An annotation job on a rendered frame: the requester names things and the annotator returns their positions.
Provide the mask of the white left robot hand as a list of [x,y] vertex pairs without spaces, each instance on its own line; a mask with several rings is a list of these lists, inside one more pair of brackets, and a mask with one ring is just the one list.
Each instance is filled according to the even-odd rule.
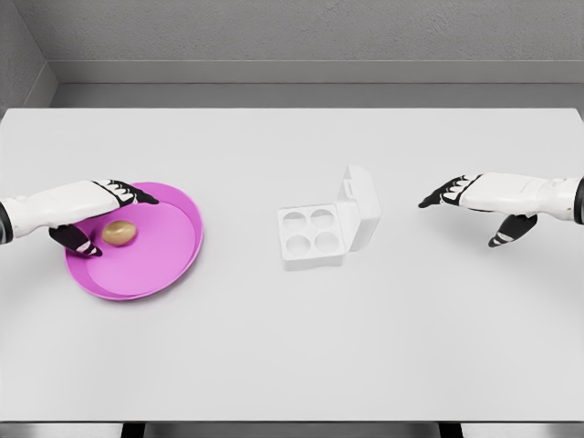
[[137,204],[159,200],[133,185],[118,180],[74,182],[47,194],[49,236],[67,250],[84,257],[101,257],[102,251],[76,223]]

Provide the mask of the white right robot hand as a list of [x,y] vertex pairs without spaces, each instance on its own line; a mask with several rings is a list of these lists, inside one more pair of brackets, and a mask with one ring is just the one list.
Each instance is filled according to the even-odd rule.
[[537,224],[535,192],[529,188],[536,178],[507,174],[483,173],[451,179],[427,195],[421,209],[448,204],[482,213],[501,213],[505,220],[490,238],[491,248],[515,242]]

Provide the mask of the brown egg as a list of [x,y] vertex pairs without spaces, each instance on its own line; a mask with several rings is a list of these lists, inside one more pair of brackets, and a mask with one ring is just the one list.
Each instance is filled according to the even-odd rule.
[[137,227],[129,221],[113,221],[107,224],[101,233],[102,240],[112,246],[124,246],[137,234]]

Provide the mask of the white egg box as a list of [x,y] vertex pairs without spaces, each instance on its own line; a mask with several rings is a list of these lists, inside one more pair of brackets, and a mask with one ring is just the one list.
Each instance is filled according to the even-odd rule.
[[381,219],[370,173],[349,165],[334,203],[277,211],[278,236],[286,271],[340,266],[345,255],[366,247]]

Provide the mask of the pink round plate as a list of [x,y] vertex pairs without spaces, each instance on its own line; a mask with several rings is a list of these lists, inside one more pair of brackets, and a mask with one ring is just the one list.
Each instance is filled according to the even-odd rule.
[[[188,270],[202,246],[202,215],[188,194],[159,182],[136,182],[134,186],[159,203],[131,204],[77,223],[102,256],[86,258],[65,252],[69,275],[95,297],[121,301],[157,293]],[[137,228],[126,245],[109,245],[101,238],[105,227],[115,221],[127,221]]]

